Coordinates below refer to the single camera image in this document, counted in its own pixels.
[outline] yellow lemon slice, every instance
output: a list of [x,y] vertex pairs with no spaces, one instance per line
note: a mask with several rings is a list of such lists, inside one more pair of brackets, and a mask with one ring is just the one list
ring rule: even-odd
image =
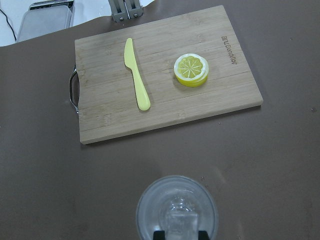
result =
[[173,70],[182,85],[197,87],[207,80],[209,65],[202,56],[187,53],[175,61]]

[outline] yellow knife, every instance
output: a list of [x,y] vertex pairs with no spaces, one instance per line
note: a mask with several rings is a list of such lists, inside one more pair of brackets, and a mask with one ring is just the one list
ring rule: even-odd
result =
[[131,69],[133,75],[134,89],[136,101],[138,103],[138,107],[142,111],[146,111],[150,108],[150,100],[145,89],[144,83],[139,74],[134,46],[132,44],[132,38],[128,38],[124,47],[124,64]]

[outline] black wire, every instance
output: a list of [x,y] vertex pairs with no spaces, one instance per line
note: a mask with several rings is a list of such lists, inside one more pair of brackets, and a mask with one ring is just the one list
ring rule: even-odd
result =
[[16,35],[15,35],[15,31],[14,31],[14,29],[12,28],[11,24],[10,24],[9,21],[8,21],[8,16],[7,16],[7,14],[5,14],[5,12],[2,11],[1,9],[0,9],[0,11],[3,13],[3,15],[5,15],[6,22],[8,23],[9,27],[11,28],[11,31],[12,31],[12,33],[13,33],[14,40],[17,41]]

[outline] brown table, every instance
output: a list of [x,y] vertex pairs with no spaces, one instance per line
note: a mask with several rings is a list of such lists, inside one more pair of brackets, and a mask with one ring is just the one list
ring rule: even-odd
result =
[[[74,40],[223,4],[262,107],[89,145],[69,102]],[[0,239],[138,240],[144,189],[184,175],[207,186],[216,239],[320,238],[320,3],[156,0],[0,47]]]

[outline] transparent bowl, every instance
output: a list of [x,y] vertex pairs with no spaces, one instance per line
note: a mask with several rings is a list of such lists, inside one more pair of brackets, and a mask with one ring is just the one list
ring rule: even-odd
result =
[[185,176],[166,176],[142,194],[136,209],[141,240],[152,240],[155,231],[165,231],[166,240],[197,240],[206,231],[213,240],[218,230],[218,212],[209,192]]

